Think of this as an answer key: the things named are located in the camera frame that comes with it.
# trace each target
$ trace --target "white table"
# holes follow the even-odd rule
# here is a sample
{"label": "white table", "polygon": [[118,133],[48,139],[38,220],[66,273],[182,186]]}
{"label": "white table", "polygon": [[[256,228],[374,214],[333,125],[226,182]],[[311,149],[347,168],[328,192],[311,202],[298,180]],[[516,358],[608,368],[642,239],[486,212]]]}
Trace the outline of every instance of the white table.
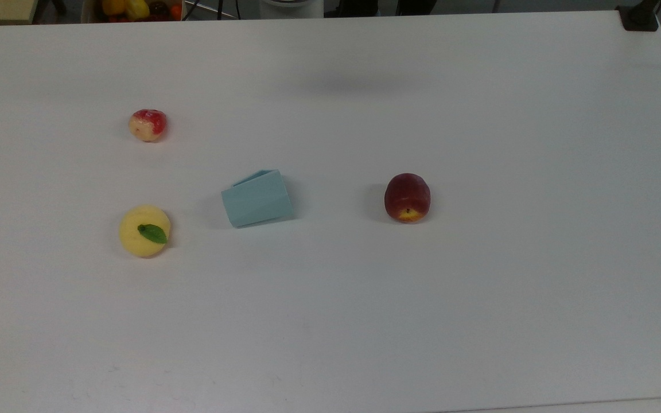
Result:
{"label": "white table", "polygon": [[484,410],[483,413],[661,413],[661,399]]}
{"label": "white table", "polygon": [[[162,143],[129,135],[145,107]],[[231,228],[220,191],[273,167],[296,219]],[[383,212],[401,172],[433,192],[420,224]],[[154,259],[116,237],[142,203],[173,220]],[[0,411],[655,397],[661,31],[615,11],[0,28]]]}

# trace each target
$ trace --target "gray floor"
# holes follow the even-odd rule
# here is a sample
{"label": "gray floor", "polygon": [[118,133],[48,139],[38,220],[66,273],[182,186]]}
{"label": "gray floor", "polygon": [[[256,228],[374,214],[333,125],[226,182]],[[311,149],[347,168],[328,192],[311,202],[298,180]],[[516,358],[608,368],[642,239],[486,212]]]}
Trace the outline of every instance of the gray floor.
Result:
{"label": "gray floor", "polygon": [[[244,19],[259,18],[260,0],[225,0],[225,13],[236,15],[236,2]],[[325,10],[332,10],[338,0],[324,0]],[[378,0],[382,15],[394,15],[396,0]],[[65,0],[68,13],[58,16],[52,4],[45,8],[42,23],[79,23],[83,0]],[[203,5],[217,7],[218,0],[201,0]],[[613,10],[617,5],[635,5],[638,0],[501,0],[499,13],[529,13],[529,11]],[[490,13],[493,0],[438,0],[433,14]],[[196,9],[197,20],[213,20],[215,14]]]}

